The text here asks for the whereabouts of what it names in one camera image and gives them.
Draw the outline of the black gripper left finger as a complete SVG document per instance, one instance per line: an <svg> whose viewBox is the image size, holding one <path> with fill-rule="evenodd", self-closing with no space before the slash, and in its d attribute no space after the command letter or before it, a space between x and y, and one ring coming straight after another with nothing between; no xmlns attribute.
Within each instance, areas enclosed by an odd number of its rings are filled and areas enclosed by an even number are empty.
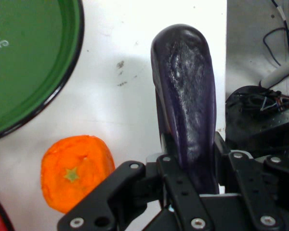
<svg viewBox="0 0 289 231"><path fill-rule="evenodd" d="M189 177L180 169L171 135L161 136L155 162L127 161L57 224L60 231L123 231L158 201L159 213L147 231L212 231L213 220Z"/></svg>

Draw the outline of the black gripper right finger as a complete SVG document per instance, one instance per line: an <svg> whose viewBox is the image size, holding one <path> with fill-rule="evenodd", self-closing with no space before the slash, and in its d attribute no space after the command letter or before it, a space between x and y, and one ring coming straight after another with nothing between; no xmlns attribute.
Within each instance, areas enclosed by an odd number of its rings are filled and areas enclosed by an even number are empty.
<svg viewBox="0 0 289 231"><path fill-rule="evenodd" d="M230 207L226 231L289 231L289 160L268 156L262 162L231 151L214 137L216 178Z"/></svg>

